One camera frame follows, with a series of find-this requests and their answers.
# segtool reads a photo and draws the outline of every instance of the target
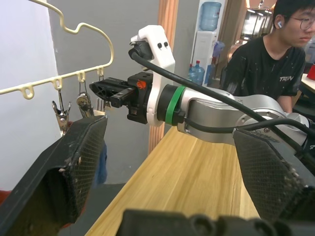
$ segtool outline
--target floor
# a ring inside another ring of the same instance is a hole
[[[58,236],[84,236],[123,186],[124,184],[104,184],[91,190],[85,212],[74,225],[61,230]]]

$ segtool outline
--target black cable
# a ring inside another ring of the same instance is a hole
[[[253,110],[251,110],[250,108],[244,106],[243,104],[234,101],[232,99],[230,99],[229,97],[223,96],[217,92],[214,92],[208,88],[205,88],[203,86],[199,86],[187,79],[184,79],[183,77],[180,77],[174,73],[171,73],[157,65],[152,64],[151,62],[143,59],[142,57],[140,57],[137,53],[136,50],[131,49],[131,51],[129,52],[130,57],[135,60],[137,63],[139,63],[140,65],[148,68],[149,70],[152,70],[154,72],[156,72],[157,74],[160,74],[161,76],[164,76],[176,83],[179,83],[187,88],[193,89],[197,92],[200,92],[206,96],[215,98],[231,107],[236,108],[237,110],[243,112],[244,114],[250,116],[251,118],[257,120],[257,121],[265,121],[266,119],[264,117],[262,117],[260,114],[254,112]],[[281,130],[279,130],[277,127],[272,127],[270,128],[275,134],[277,134],[281,139],[283,139],[283,141],[285,141],[287,144],[289,144],[296,152],[297,155],[300,156],[303,153],[303,149],[302,147],[295,142],[293,139],[291,139],[289,136],[287,136],[285,133],[283,133]]]
[[[235,127],[207,127],[207,126],[197,124],[188,118],[186,118],[185,121],[192,128],[195,128],[195,129],[200,130],[200,131],[205,132],[205,133],[231,134],[235,128],[253,131],[253,130],[258,130],[261,128],[270,127],[273,125],[286,124],[286,125],[294,126],[298,129],[300,129],[301,131],[303,131],[304,133],[306,133],[312,137],[315,137],[315,131],[314,130],[306,127],[305,125],[301,124],[300,122],[297,122],[296,120],[287,119],[287,118],[270,119],[270,120],[261,121],[261,122],[254,123],[254,124],[235,126]]]

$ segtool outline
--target wooden table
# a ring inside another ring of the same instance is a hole
[[[173,127],[87,236],[114,236],[127,208],[244,218],[258,213],[243,185],[234,146],[212,144]]]
[[[293,106],[296,104],[297,100],[299,100],[302,93],[304,93],[310,99],[315,100],[315,81],[308,79],[307,74],[303,74],[302,76],[300,90],[292,100]]]
[[[302,85],[312,93],[315,93],[315,81],[308,79],[307,74],[303,74],[302,76]]]

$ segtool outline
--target wooden pillar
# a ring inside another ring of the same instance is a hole
[[[170,47],[173,49],[175,28],[177,19],[177,9],[179,0],[160,0],[158,9],[158,24],[163,26]],[[150,126],[149,134],[149,154],[158,145],[164,136],[163,123],[160,127]]]

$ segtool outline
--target clothespin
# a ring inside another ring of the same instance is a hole
[[[60,110],[57,108],[56,103],[53,101],[53,109],[56,114],[57,122],[60,129],[61,136],[65,135],[65,133],[68,130],[68,122],[69,122],[69,113],[71,108],[71,102],[69,102],[68,109],[65,111],[63,108],[63,99],[61,96],[61,90],[58,90],[59,95],[59,104],[60,104]]]

